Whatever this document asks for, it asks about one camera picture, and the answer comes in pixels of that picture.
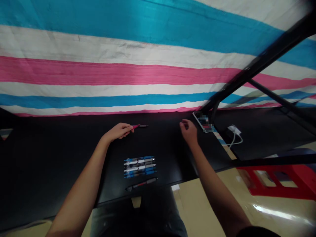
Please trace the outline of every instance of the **leg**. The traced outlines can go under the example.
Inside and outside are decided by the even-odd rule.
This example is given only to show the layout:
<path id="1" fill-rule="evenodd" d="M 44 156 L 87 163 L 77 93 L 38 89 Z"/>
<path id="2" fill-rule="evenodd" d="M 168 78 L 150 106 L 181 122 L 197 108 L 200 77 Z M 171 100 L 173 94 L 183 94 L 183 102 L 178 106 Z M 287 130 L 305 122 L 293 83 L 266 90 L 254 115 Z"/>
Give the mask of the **leg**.
<path id="1" fill-rule="evenodd" d="M 90 237 L 99 237 L 115 222 L 133 214 L 134 207 L 130 198 L 93 209 Z"/>
<path id="2" fill-rule="evenodd" d="M 148 220 L 146 227 L 156 233 L 187 236 L 171 187 L 159 188 L 142 196 L 140 211 Z"/>

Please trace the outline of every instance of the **striped tarp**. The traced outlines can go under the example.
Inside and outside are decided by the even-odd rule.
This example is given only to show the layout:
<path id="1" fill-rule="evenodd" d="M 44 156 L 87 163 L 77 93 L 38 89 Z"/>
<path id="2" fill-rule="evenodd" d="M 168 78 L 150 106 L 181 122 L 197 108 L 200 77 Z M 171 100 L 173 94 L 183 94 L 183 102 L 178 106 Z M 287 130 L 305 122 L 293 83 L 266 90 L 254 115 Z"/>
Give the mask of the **striped tarp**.
<path id="1" fill-rule="evenodd" d="M 0 107 L 19 116 L 192 111 L 308 13 L 298 0 L 0 2 Z M 310 37 L 254 80 L 316 106 Z M 219 108 L 278 106 L 245 84 Z"/>

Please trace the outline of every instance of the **hand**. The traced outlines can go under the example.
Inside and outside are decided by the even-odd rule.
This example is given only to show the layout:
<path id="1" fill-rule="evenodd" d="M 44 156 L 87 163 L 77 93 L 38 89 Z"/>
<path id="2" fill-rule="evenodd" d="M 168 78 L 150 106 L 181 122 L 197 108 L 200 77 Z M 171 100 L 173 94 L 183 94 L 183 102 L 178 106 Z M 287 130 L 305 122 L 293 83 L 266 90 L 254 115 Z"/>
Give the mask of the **hand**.
<path id="1" fill-rule="evenodd" d="M 197 128 L 190 120 L 183 119 L 180 123 L 180 128 L 182 136 L 189 146 L 198 143 Z"/>
<path id="2" fill-rule="evenodd" d="M 114 139 L 122 139 L 123 137 L 126 137 L 130 131 L 132 131 L 132 133 L 134 132 L 133 126 L 127 123 L 118 123 L 106 134 L 104 134 L 103 137 L 110 142 L 113 142 Z"/>

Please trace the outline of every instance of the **red plastic stool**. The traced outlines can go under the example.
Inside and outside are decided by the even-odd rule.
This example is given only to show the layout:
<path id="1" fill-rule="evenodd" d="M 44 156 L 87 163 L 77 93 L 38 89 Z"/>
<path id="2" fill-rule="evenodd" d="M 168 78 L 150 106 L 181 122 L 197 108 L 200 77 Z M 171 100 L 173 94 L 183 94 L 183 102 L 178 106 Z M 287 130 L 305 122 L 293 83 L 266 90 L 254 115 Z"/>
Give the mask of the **red plastic stool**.
<path id="1" fill-rule="evenodd" d="M 316 174 L 306 165 L 282 165 L 282 166 L 249 166 L 238 167 L 245 170 L 255 187 L 249 187 L 254 196 L 270 196 L 281 198 L 298 198 L 316 200 Z M 275 187 L 267 187 L 262 184 L 255 171 L 265 171 L 276 184 Z M 297 188 L 284 187 L 275 176 L 275 172 L 286 173 Z"/>

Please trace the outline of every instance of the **black metal frame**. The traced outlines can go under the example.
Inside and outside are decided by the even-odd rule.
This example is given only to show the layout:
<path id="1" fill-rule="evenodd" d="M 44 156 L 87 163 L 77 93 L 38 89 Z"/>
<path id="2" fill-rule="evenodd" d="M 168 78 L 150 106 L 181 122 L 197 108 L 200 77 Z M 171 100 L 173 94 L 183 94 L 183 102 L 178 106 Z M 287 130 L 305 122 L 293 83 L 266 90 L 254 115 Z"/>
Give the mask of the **black metal frame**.
<path id="1" fill-rule="evenodd" d="M 268 88 L 254 81 L 252 78 L 259 74 L 263 69 L 271 65 L 277 59 L 279 59 L 286 52 L 291 50 L 297 44 L 302 42 L 307 37 L 316 34 L 316 8 L 314 7 L 312 12 L 305 16 L 303 19 L 298 21 L 291 29 L 286 31 L 280 38 L 278 38 L 270 47 L 268 47 L 260 56 L 254 59 L 243 71 L 237 74 L 222 91 L 216 93 L 209 99 L 209 103 L 204 105 L 201 112 L 204 115 L 208 115 L 211 123 L 214 124 L 215 112 L 218 104 L 231 95 L 238 88 L 243 86 L 246 82 L 249 82 L 257 89 L 283 105 L 290 112 L 293 112 L 304 121 L 311 124 L 316 128 L 316 121 L 309 114 L 299 109 L 282 97 L 278 96 Z M 302 159 L 303 156 L 291 156 L 290 159 L 287 157 L 283 158 L 271 158 L 271 159 L 258 159 L 251 161 L 234 161 L 234 164 L 238 166 L 254 166 L 254 165 L 282 165 L 282 164 L 306 164 L 316 163 L 316 155 L 304 155 L 308 160 Z"/>

